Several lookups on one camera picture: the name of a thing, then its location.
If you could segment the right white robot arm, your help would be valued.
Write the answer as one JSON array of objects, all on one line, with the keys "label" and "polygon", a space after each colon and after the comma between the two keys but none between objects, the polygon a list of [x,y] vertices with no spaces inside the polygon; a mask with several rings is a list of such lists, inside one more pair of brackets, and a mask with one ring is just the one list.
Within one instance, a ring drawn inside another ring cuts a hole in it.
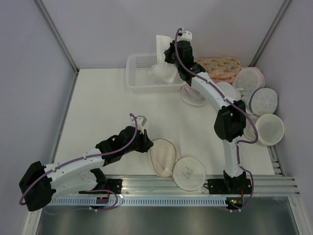
[{"label": "right white robot arm", "polygon": [[239,143],[249,119],[242,100],[227,97],[208,76],[205,69],[194,61],[189,41],[172,41],[165,51],[165,62],[173,64],[180,76],[193,89],[198,91],[217,113],[214,131],[222,140],[225,169],[223,178],[208,180],[211,194],[246,194],[254,190],[253,176],[240,163]]}]

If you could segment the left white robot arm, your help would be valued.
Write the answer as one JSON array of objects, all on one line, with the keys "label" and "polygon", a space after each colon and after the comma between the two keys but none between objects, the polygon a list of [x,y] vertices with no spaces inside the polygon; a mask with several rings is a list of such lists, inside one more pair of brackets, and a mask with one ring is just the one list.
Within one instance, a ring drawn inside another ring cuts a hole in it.
[{"label": "left white robot arm", "polygon": [[101,169],[130,152],[146,153],[153,145],[145,129],[127,126],[76,159],[47,165],[34,162],[19,182],[19,204],[33,212],[67,194],[118,194],[120,190],[110,185]]}]

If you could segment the white bra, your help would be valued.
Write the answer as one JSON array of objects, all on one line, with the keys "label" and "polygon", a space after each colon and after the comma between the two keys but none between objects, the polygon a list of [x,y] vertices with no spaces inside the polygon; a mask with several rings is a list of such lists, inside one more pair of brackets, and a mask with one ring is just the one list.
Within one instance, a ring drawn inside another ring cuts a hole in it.
[{"label": "white bra", "polygon": [[156,35],[156,57],[157,63],[151,67],[149,75],[158,81],[171,84],[177,75],[177,69],[173,64],[165,62],[165,51],[170,48],[173,41],[171,37]]}]

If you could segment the beige mesh laundry bag glasses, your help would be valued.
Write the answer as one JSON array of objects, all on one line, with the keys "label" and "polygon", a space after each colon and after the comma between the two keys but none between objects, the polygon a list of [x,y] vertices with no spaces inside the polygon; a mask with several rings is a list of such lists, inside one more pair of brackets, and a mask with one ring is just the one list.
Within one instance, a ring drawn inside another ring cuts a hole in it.
[{"label": "beige mesh laundry bag glasses", "polygon": [[161,178],[171,178],[184,191],[197,191],[205,181],[203,164],[194,157],[179,157],[175,145],[163,138],[152,140],[148,151],[148,163],[154,173]]}]

